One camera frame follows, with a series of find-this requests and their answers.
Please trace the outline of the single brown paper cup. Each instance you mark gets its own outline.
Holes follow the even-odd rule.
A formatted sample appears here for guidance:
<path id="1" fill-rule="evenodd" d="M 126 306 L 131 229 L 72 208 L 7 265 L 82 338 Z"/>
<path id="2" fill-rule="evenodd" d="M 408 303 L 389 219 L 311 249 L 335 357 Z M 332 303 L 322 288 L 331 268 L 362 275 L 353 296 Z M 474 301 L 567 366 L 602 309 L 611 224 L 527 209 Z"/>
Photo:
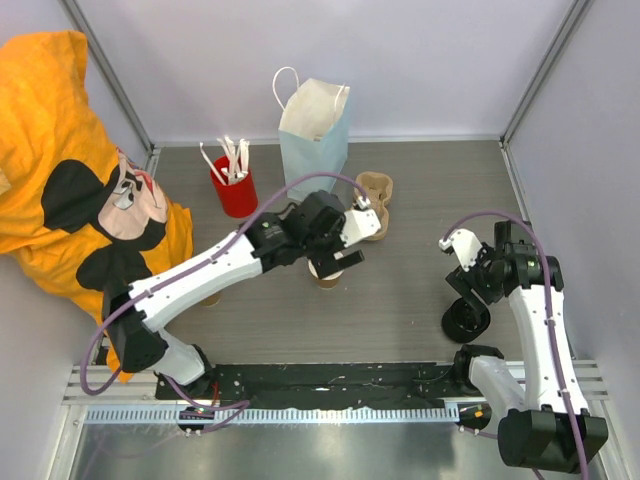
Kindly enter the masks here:
<path id="1" fill-rule="evenodd" d="M 309 273 L 311 274 L 315 284 L 319 288 L 324 290 L 330 290 L 334 288 L 339 283 L 339 280 L 343 274 L 342 271 L 338 271 L 334 274 L 327 276 L 326 278 L 320 278 L 311 260 L 307 261 L 307 266 L 308 266 Z"/>

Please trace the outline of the light blue paper bag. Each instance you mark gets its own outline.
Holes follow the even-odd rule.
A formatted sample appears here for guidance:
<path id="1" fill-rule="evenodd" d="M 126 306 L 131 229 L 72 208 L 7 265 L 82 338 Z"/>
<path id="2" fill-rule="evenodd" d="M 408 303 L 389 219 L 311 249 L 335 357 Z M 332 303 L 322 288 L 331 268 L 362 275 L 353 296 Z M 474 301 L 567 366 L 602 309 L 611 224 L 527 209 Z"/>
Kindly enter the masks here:
<path id="1" fill-rule="evenodd" d="M 278 127 L 286 184 L 316 172 L 339 173 L 348 157 L 350 87 L 309 78 L 280 101 Z"/>

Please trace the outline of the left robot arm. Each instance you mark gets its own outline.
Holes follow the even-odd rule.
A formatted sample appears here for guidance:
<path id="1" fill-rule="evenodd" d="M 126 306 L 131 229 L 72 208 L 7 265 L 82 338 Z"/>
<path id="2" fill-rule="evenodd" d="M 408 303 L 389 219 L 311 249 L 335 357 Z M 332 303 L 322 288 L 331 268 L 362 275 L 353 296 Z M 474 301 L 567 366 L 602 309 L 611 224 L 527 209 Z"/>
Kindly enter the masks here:
<path id="1" fill-rule="evenodd" d="M 205 397 L 213 385 L 203 351 L 168 333 L 177 316 L 222 290 L 307 259 L 325 279 L 363 261 L 347 248 L 372 236 L 380 222 L 371 203 L 358 198 L 347 209 L 320 190 L 281 213 L 262 212 L 215 246 L 159 275 L 105 294 L 104 311 L 123 311 L 108 326 L 121 372 L 147 369 L 174 382 L 190 398 Z"/>

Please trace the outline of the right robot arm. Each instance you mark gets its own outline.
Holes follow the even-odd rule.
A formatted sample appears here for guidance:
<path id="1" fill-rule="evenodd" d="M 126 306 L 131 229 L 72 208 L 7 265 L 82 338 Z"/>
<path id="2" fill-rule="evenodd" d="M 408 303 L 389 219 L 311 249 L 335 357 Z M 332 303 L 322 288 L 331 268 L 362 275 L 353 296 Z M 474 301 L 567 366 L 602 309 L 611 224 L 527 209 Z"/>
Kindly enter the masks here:
<path id="1" fill-rule="evenodd" d="M 608 440 L 605 419 L 591 414 L 576 379 L 564 325 L 564 280 L 529 222 L 500 213 L 488 245 L 456 222 L 439 248 L 458 261 L 446 277 L 459 297 L 441 328 L 460 344 L 451 380 L 484 396 L 497 420 L 500 457 L 511 467 L 589 475 Z M 489 305 L 507 300 L 516 320 L 525 379 L 518 382 L 494 347 L 475 344 L 490 323 Z"/>

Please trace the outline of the black lid stack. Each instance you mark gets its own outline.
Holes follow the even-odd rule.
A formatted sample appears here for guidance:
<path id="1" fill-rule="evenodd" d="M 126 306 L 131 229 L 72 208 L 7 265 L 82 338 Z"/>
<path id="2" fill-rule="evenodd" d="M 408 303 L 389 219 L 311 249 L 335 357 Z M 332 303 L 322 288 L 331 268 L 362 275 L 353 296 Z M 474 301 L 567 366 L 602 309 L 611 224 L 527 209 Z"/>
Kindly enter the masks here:
<path id="1" fill-rule="evenodd" d="M 474 309 L 464 299 L 459 298 L 443 314 L 441 328 L 453 342 L 466 344 L 486 331 L 490 321 L 491 315 L 485 306 Z"/>

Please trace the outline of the brown cup carrier stack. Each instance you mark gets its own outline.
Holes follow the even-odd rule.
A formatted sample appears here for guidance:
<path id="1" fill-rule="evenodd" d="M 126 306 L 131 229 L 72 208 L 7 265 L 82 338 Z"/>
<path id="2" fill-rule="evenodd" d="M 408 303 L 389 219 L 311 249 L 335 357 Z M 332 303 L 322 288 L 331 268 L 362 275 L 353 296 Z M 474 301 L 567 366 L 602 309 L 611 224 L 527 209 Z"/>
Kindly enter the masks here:
<path id="1" fill-rule="evenodd" d="M 393 180 L 384 173 L 365 171 L 356 177 L 356 182 L 367 191 L 367 196 L 381 223 L 381 229 L 368 237 L 367 241 L 379 241 L 386 236 L 389 227 L 390 214 L 387 206 L 392 197 Z"/>

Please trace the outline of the red cup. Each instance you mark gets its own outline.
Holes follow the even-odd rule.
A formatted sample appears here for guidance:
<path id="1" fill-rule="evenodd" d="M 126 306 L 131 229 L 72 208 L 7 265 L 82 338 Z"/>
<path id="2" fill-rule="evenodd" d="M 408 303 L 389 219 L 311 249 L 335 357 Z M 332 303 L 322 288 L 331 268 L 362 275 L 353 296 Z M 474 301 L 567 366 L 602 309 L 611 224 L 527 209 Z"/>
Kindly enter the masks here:
<path id="1" fill-rule="evenodd" d="M 252 173 L 235 184 L 223 184 L 213 171 L 210 179 L 217 193 L 223 211 L 232 218 L 246 218 L 258 208 L 258 198 Z"/>

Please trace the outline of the paper cup stack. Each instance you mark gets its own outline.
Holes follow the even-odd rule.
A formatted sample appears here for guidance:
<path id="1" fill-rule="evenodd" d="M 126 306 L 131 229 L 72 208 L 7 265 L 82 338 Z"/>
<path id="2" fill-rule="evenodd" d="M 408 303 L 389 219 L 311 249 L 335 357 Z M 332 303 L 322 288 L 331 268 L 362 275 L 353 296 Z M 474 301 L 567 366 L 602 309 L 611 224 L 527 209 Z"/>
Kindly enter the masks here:
<path id="1" fill-rule="evenodd" d="M 221 298 L 221 293 L 220 293 L 220 292 L 217 292 L 217 293 L 215 293 L 215 294 L 213 294 L 213 295 L 210 295 L 210 296 L 208 296 L 207 298 L 203 299 L 203 300 L 200 302 L 200 304 L 201 304 L 202 306 L 205 306 L 205 307 L 214 306 L 214 305 L 216 305 L 216 304 L 220 301 L 220 298 Z"/>

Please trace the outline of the orange cartoon cloth bag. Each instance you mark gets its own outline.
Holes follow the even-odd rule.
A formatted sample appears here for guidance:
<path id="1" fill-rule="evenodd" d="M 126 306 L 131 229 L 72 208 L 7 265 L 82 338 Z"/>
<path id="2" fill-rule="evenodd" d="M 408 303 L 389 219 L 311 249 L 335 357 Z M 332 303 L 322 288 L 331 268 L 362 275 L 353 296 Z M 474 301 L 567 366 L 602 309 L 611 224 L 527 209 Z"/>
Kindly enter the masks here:
<path id="1" fill-rule="evenodd" d="M 44 291 L 95 320 L 112 282 L 162 273 L 194 252 L 189 209 L 113 143 L 85 88 L 76 31 L 1 49 L 1 250 Z"/>

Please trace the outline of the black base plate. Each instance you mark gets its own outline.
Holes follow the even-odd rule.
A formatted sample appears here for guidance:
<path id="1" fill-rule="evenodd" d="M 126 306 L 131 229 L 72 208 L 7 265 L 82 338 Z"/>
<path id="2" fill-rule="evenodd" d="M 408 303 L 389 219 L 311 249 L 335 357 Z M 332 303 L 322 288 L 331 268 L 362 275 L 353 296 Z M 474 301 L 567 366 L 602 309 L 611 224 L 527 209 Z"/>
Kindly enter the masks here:
<path id="1" fill-rule="evenodd" d="M 217 364 L 181 390 L 196 400 L 253 409 L 440 408 L 480 392 L 448 363 Z"/>

